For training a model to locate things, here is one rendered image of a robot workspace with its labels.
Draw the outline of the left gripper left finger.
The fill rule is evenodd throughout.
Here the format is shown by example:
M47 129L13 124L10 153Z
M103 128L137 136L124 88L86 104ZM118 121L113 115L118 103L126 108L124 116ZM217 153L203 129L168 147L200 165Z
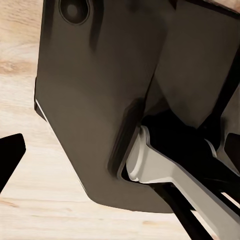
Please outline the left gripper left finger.
M0 193L26 152L21 133L0 138Z

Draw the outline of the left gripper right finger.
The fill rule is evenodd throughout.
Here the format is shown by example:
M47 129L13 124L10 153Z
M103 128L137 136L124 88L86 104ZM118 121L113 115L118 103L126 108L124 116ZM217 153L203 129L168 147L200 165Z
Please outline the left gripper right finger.
M227 135L224 151L240 173L240 135L229 133Z

